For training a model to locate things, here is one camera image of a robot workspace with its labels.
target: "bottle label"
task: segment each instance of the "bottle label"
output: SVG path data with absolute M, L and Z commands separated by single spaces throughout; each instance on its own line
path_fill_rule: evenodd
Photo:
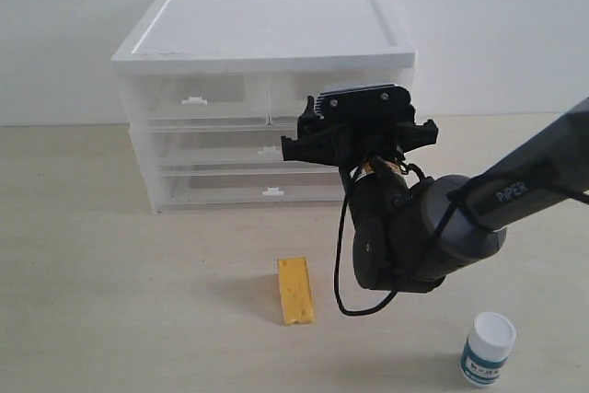
M 472 351 L 467 340 L 462 352 L 460 367 L 471 381 L 477 384 L 489 385 L 497 380 L 499 370 L 506 362 L 507 358 L 500 362 L 486 361 Z

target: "wire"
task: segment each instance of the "wire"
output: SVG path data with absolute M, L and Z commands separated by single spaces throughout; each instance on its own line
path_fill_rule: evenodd
M 461 188 L 457 189 L 454 192 L 451 192 L 451 194 L 449 195 L 450 204 L 448 205 L 444 214 L 442 215 L 440 222 L 438 223 L 438 225 L 436 226 L 436 228 L 434 229 L 432 234 L 427 239 L 426 245 L 425 245 L 425 251 L 423 252 L 422 256 L 417 260 L 415 265 L 413 267 L 411 267 L 411 269 L 407 273 L 405 273 L 405 275 L 397 282 L 396 286 L 376 306 L 369 307 L 369 308 L 363 309 L 363 310 L 348 310 L 343 305 L 343 302 L 341 301 L 341 295 L 340 295 L 341 244 L 343 242 L 343 228 L 345 225 L 345 216 L 346 216 L 346 212 L 348 209 L 350 194 L 352 193 L 352 189 L 355 185 L 356 180 L 358 179 L 358 177 L 360 176 L 360 173 L 362 172 L 362 167 L 364 165 L 364 162 L 365 162 L 365 160 L 363 160 L 363 162 L 360 164 L 360 166 L 358 166 L 358 168 L 355 170 L 355 172 L 352 176 L 352 181 L 351 181 L 350 185 L 348 186 L 348 189 L 346 189 L 344 197 L 343 197 L 343 204 L 341 205 L 340 226 L 338 229 L 338 243 L 336 246 L 335 267 L 333 270 L 333 289 L 334 289 L 335 298 L 338 303 L 338 307 L 340 308 L 340 312 L 347 317 L 365 317 L 368 315 L 373 315 L 374 313 L 377 313 L 380 310 L 382 310 L 383 308 L 385 308 L 386 306 L 388 306 L 391 303 L 391 301 L 393 301 L 393 299 L 395 298 L 395 296 L 397 296 L 398 292 L 401 290 L 403 285 L 408 280 L 410 280 L 415 275 L 415 273 L 419 270 L 419 268 L 423 265 L 423 263 L 425 262 L 425 260 L 429 256 L 430 252 L 432 252 L 432 250 L 434 249 L 436 241 L 444 233 L 444 229 L 446 228 L 446 226 L 450 222 L 452 215 L 454 215 L 454 212 L 459 207 L 459 205 L 464 201 L 464 199 L 467 197 L 469 192 L 471 192 L 472 190 L 476 189 L 477 187 L 482 186 L 483 184 L 486 184 L 486 183 L 488 183 L 492 180 L 495 180 L 495 179 L 508 179 L 508 180 L 520 180 L 521 179 L 519 177 L 509 175 L 509 174 L 485 173 L 485 174 L 482 174 L 482 175 L 479 175 L 477 177 L 470 179 Z M 412 164 L 408 165 L 408 169 L 413 170 L 421 178 L 421 175 L 423 173 L 420 174 L 418 172 L 418 170 L 415 170 L 415 168 L 412 168 L 411 166 L 416 167 L 419 170 L 419 172 L 422 172 L 422 170 L 419 169 L 416 165 L 412 165 Z M 558 184 L 552 184 L 552 183 L 545 183 L 542 186 L 540 186 L 540 189 L 544 189 L 546 191 L 552 191 L 552 192 L 558 193 L 560 195 L 563 195 L 567 198 L 570 198 L 572 200 L 575 200 L 577 202 L 589 204 L 589 195 L 587 195 L 581 191 L 576 191 L 573 189 L 565 188 L 565 187 L 560 186 Z

